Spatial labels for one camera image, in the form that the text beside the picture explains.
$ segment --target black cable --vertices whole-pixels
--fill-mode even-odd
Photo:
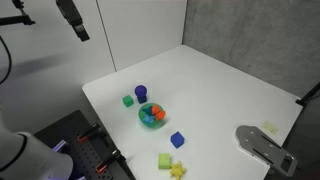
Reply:
[[[10,75],[10,72],[11,72],[11,68],[12,68],[12,58],[11,58],[11,54],[10,54],[10,51],[9,51],[9,48],[7,46],[7,44],[4,42],[4,40],[2,39],[2,37],[0,36],[0,41],[1,43],[3,44],[6,52],[7,52],[7,55],[8,55],[8,60],[9,60],[9,66],[8,66],[8,71],[7,71],[7,74],[4,76],[4,78],[0,81],[0,84],[2,84],[3,82],[5,82],[9,75]]]

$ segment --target gray wall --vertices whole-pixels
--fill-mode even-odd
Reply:
[[[189,0],[184,44],[298,96],[320,81],[319,0]]]

